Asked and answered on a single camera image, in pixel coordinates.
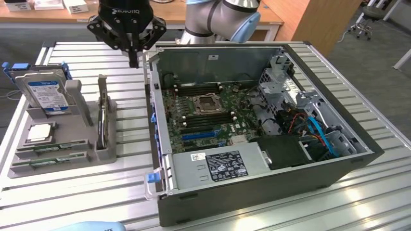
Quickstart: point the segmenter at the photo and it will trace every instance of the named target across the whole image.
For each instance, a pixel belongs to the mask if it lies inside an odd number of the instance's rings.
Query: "green circuit board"
[[[235,112],[238,118],[231,123],[211,125],[216,136],[211,138],[199,138],[184,141],[182,139],[182,130],[184,116],[195,116],[195,104],[192,96],[178,96],[174,90],[163,90],[163,101],[166,114],[168,115],[168,132],[171,147],[174,153],[195,151],[199,148],[223,147],[231,145],[230,138],[236,135],[244,135],[247,140],[258,137],[258,120],[252,108],[247,107],[248,89],[240,89],[234,93],[234,84],[223,84],[223,91],[216,95],[220,98],[223,110]]]

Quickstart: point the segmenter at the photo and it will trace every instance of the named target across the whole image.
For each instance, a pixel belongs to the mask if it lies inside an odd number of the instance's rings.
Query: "motherboard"
[[[234,145],[259,136],[250,91],[238,82],[163,90],[174,153]]]

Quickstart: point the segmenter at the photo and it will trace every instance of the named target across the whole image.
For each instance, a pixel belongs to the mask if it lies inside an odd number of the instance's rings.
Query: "robotic arm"
[[[186,31],[180,44],[212,44],[215,35],[246,42],[260,20],[260,0],[187,0]],[[99,0],[99,15],[88,30],[107,45],[128,54],[130,67],[139,67],[138,54],[166,33],[166,21],[154,16],[150,0]]]
[[[99,15],[88,30],[115,50],[128,54],[130,67],[139,67],[138,54],[148,50],[166,33],[166,21],[154,16],[150,0],[99,0]]]

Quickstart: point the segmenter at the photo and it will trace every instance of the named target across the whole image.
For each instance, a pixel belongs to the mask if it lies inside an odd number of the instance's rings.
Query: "workbench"
[[[170,3],[150,2],[155,16],[163,18],[167,29],[184,29],[186,2],[174,0]],[[86,28],[88,19],[98,14],[98,4],[88,5],[88,12],[70,14],[67,9],[50,11],[8,12],[3,0],[0,0],[0,28]],[[270,8],[260,4],[258,11],[262,19],[256,29],[266,31],[264,41],[274,41],[283,20]]]
[[[288,44],[385,149],[383,156],[367,167],[329,188],[179,226],[160,227],[156,201],[144,198],[143,186],[143,174],[152,169],[144,99],[144,76],[150,77],[150,73],[128,68],[128,58],[100,42],[58,42],[42,48],[35,64],[66,61],[74,79],[82,80],[87,101],[98,100],[98,75],[108,75],[110,96],[118,102],[118,161],[10,179],[7,172],[28,118],[22,97],[0,146],[0,229],[43,231],[82,221],[120,221],[127,230],[148,231],[410,227],[411,142],[317,49],[302,42]],[[295,77],[306,89],[313,88],[296,67]]]

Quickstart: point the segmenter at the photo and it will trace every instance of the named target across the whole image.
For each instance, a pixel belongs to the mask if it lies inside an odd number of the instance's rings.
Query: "wooden desk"
[[[180,0],[174,0],[170,3],[156,3],[151,1],[154,13],[158,17],[163,18],[167,22],[168,29],[184,29],[186,22],[186,3]],[[50,11],[20,11],[8,12],[4,5],[4,1],[0,0],[0,23],[40,23],[40,24],[86,24],[88,18],[98,14],[98,4],[90,4],[90,11],[84,13],[70,14],[64,10]],[[264,4],[260,5],[258,11],[262,14],[262,20],[258,26],[258,30],[266,30],[266,41],[274,41],[275,35],[283,20],[272,12],[270,8],[264,8]]]

